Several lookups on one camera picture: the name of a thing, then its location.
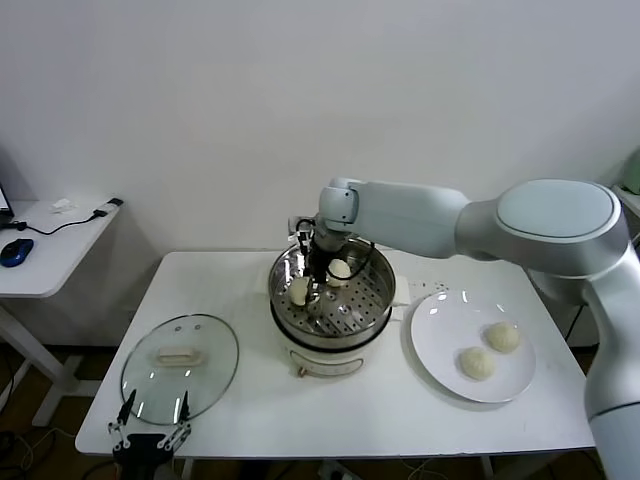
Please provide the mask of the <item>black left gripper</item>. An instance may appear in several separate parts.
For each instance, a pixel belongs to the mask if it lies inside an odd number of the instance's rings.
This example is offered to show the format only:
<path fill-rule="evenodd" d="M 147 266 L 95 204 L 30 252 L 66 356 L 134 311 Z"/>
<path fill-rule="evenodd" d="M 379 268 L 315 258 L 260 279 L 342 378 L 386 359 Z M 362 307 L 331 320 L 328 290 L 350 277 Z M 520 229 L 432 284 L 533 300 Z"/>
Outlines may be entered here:
<path fill-rule="evenodd" d="M 159 433 L 130 434 L 126 425 L 135 403 L 137 390 L 133 389 L 121 406 L 115 421 L 109 422 L 107 430 L 112 440 L 113 458 L 120 467 L 122 480 L 152 480 L 159 467 L 174 458 L 191 433 L 189 393 L 185 391 L 178 402 L 179 409 L 174 430 L 164 436 Z"/>

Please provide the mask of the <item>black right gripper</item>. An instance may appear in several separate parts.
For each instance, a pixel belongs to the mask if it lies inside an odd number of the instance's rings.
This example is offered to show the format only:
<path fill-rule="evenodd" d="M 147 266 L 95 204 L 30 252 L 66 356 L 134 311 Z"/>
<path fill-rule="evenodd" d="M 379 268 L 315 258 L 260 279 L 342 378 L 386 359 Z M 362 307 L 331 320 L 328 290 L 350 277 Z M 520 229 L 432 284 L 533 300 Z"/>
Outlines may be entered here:
<path fill-rule="evenodd" d="M 309 250 L 309 274 L 312 281 L 308 283 L 306 292 L 307 306 L 311 306 L 320 299 L 323 285 L 327 282 L 327 270 L 330 262 L 331 253 L 312 242 Z"/>

